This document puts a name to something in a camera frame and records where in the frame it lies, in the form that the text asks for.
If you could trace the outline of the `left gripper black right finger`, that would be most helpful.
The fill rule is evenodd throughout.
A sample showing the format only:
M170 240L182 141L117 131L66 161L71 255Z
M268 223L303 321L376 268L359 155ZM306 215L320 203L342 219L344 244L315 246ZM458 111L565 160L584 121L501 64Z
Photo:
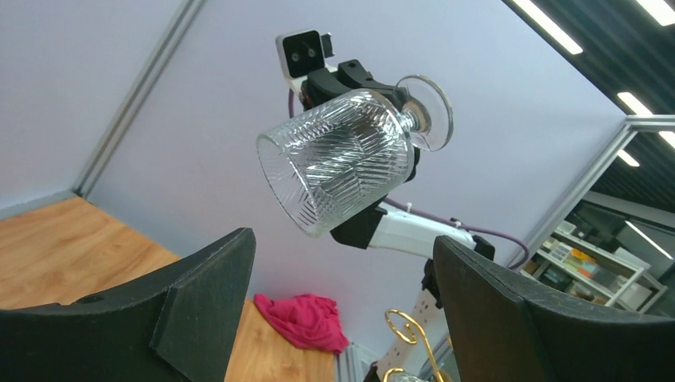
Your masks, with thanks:
M674 320L601 306L448 236L433 264L464 381L671 381Z

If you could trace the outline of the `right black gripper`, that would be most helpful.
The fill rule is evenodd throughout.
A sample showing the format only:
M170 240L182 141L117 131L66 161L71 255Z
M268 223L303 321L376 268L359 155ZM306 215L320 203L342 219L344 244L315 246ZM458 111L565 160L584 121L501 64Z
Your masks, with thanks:
M304 111L309 111L353 89L361 88L379 92L398 111L402 111L404 103L411 99L411 96L396 90L393 85L375 80L373 74L359 60L354 59L339 63L333 72L328 68L310 72L301 83L301 103Z

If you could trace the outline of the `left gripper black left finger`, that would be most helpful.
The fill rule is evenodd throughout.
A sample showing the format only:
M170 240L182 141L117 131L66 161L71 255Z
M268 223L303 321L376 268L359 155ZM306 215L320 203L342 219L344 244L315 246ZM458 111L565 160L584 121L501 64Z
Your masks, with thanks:
M1 312L4 381L222 381L256 237L238 228L74 303Z

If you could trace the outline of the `storage shelf with boxes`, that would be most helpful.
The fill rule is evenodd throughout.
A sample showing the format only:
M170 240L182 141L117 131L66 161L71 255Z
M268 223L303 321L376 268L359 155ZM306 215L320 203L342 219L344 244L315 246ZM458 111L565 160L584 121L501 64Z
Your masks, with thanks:
M599 305L645 313L668 291L649 268L627 252L610 253L587 242L578 225L563 220L520 273Z

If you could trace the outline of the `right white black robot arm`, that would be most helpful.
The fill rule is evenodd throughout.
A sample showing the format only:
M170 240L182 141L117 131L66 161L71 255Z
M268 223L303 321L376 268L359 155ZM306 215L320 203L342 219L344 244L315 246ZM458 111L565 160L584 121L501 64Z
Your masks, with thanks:
M423 149L449 141L453 131L450 101L426 76L405 76L395 85L384 85L373 80L357 60L351 60L336 68L310 72L298 91L302 105L310 110L349 90L365 88L379 92L402 111L423 116L420 131L413 135ZM478 236L474 228L463 228L456 220L444 220L387 197L338 225L331 235L338 243L350 247L384 248L425 258L421 290L413 311L410 314L386 311L385 320L395 340L363 377L365 381L382 381L386 372L398 368L400 372L393 373L391 380L413 380L415 372L431 368L435 363L435 346L450 340L431 261L434 239L450 236L489 259L494 257L494 246Z

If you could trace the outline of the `wine glass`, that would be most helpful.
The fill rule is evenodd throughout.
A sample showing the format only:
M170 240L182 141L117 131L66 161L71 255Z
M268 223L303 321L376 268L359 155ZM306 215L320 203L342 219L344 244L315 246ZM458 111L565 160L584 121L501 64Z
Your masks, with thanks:
M415 151L444 148L454 133L446 92L405 76L393 94L350 90L260 134L263 174L286 215L319 237L376 204L410 177Z
M393 372L387 377L388 382L426 382L407 372Z

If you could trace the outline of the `pink cloth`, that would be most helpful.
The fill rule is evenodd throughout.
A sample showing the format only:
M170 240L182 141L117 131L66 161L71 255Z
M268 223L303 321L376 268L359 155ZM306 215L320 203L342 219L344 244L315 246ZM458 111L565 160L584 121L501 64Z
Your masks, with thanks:
M255 294L253 303L269 326L298 349L340 354L349 345L337 303L316 294L272 299Z

